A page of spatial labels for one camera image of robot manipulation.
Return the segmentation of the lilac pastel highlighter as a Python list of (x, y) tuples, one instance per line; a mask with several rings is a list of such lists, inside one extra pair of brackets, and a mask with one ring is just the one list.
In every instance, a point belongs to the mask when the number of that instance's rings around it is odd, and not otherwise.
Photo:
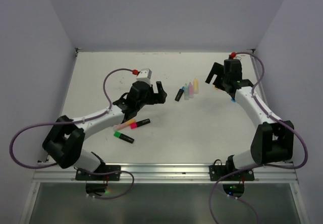
[(193, 88), (193, 84), (191, 82), (188, 85), (188, 90), (189, 90), (189, 98), (193, 98), (194, 97), (194, 88)]

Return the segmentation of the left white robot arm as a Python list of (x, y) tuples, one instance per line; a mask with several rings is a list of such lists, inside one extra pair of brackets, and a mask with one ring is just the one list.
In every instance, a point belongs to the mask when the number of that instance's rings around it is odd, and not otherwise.
[(42, 148), (61, 168), (73, 166), (87, 172), (94, 180), (101, 179), (105, 173), (105, 163), (97, 154), (83, 149), (84, 141), (106, 128), (134, 118), (145, 105), (164, 104), (167, 93), (160, 81), (156, 82), (156, 86), (157, 93), (151, 85), (137, 81), (132, 84), (126, 97), (120, 97), (110, 108), (76, 120), (67, 116), (59, 117)]

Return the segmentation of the yellow pastel highlighter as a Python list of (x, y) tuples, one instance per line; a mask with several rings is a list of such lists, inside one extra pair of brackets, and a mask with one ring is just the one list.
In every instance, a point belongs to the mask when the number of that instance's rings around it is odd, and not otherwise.
[(199, 93), (198, 80), (196, 78), (193, 80), (193, 92), (194, 94)]

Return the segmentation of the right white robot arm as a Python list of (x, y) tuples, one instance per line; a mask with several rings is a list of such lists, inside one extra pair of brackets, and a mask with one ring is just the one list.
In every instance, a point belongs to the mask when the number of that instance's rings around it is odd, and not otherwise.
[(224, 64), (214, 63), (206, 79), (209, 84), (216, 76), (213, 85), (219, 90), (228, 93), (247, 113), (256, 132), (250, 149), (228, 157), (225, 174), (231, 180), (238, 179), (243, 169), (255, 165), (264, 165), (274, 162), (287, 161), (293, 155), (294, 128), (291, 121), (284, 121), (287, 128), (270, 117), (277, 117), (263, 101), (257, 104), (257, 93), (248, 79), (242, 78), (242, 65), (238, 59), (224, 60)]

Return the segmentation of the mint green pastel highlighter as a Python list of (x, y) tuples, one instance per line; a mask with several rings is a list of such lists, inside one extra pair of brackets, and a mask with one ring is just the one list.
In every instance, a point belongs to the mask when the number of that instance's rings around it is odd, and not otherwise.
[(187, 84), (184, 85), (184, 99), (185, 100), (189, 99), (189, 87)]

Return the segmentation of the blue capped black highlighter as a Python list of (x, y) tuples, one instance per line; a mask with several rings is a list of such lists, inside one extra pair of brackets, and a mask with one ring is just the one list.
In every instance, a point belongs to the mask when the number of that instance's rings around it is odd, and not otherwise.
[(180, 101), (183, 94), (184, 94), (184, 86), (179, 89), (178, 93), (176, 94), (175, 101), (177, 102)]

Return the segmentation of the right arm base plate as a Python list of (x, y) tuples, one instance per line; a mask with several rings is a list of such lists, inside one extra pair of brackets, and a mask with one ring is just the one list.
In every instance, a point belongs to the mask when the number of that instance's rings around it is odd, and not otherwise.
[[(216, 159), (213, 164), (208, 166), (209, 169), (209, 178), (212, 182), (217, 181), (221, 177), (228, 175), (234, 171), (237, 171), (233, 167), (233, 162), (231, 160), (227, 160), (223, 163), (220, 159)], [(237, 173), (235, 175), (230, 175), (224, 179), (224, 181), (254, 181), (254, 173), (253, 171), (244, 171), (241, 173)]]

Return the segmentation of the pink capped black highlighter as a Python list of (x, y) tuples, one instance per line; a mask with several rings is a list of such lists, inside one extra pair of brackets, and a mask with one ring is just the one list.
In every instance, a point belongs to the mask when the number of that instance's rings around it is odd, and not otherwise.
[(147, 124), (150, 124), (150, 119), (144, 119), (144, 120), (141, 120), (141, 121), (138, 121), (138, 122), (133, 122), (130, 125), (130, 128), (135, 129), (135, 128), (142, 127), (142, 126), (147, 125)]

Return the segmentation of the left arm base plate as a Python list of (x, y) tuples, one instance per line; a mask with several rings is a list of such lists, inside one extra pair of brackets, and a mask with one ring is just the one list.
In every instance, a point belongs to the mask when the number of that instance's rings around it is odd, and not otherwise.
[(77, 181), (119, 181), (121, 166), (117, 164), (101, 163), (99, 167), (90, 174), (84, 170), (77, 170), (75, 180)]

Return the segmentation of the green capped black highlighter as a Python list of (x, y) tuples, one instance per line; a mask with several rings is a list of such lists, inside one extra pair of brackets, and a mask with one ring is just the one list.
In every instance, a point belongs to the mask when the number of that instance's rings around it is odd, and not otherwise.
[(128, 142), (128, 143), (131, 143), (131, 144), (133, 144), (133, 143), (134, 143), (134, 139), (133, 139), (133, 138), (131, 138), (131, 137), (129, 137), (129, 136), (127, 136), (127, 135), (125, 135), (125, 134), (123, 134), (123, 133), (121, 133), (121, 132), (115, 131), (115, 132), (114, 132), (114, 136), (115, 136), (116, 138), (121, 139), (121, 140), (123, 140), (123, 141), (126, 141), (126, 142)]

